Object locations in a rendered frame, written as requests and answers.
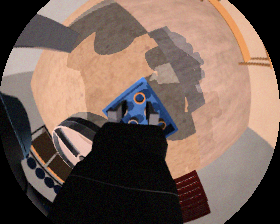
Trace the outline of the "blue crate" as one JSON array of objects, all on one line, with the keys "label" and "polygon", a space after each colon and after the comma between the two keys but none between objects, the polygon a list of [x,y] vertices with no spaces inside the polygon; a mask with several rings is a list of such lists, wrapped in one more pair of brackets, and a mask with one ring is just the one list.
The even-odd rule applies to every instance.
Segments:
[{"label": "blue crate", "polygon": [[[134,96],[137,92],[143,92],[145,94],[144,103],[137,104],[134,101]],[[166,123],[166,127],[163,129],[165,137],[167,138],[170,135],[172,135],[173,133],[178,131],[177,126],[175,125],[171,116],[167,112],[166,108],[164,107],[164,105],[162,104],[162,102],[160,101],[160,99],[155,94],[155,92],[150,87],[150,85],[148,84],[148,82],[145,80],[144,77],[142,77],[137,82],[135,82],[132,86],[130,86],[128,89],[126,89],[123,93],[121,93],[116,99],[114,99],[109,105],[107,105],[102,110],[103,113],[107,116],[107,111],[109,109],[113,109],[122,100],[127,100],[127,105],[129,107],[129,110],[128,110],[127,114],[124,116],[124,118],[122,118],[119,123],[128,123],[128,121],[131,117],[137,117],[139,120],[138,124],[148,125],[148,120],[146,120],[146,116],[144,114],[144,109],[146,107],[146,101],[151,101],[152,106],[154,107],[155,111],[159,112],[159,114],[160,114],[159,118],[162,118]]]}]

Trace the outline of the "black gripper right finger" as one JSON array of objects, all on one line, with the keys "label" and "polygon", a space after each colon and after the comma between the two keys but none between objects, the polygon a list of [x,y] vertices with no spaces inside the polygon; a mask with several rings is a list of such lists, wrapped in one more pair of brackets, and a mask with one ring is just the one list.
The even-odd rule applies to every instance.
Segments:
[{"label": "black gripper right finger", "polygon": [[159,113],[154,112],[151,101],[146,101],[146,120],[148,120],[148,125],[158,125]]}]

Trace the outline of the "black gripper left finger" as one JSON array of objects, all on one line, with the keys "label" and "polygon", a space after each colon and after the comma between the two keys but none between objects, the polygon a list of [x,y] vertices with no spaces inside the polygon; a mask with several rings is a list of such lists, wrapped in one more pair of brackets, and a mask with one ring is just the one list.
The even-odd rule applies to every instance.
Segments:
[{"label": "black gripper left finger", "polygon": [[114,109],[107,111],[108,122],[117,122],[124,117],[127,112],[127,100],[122,100]]}]

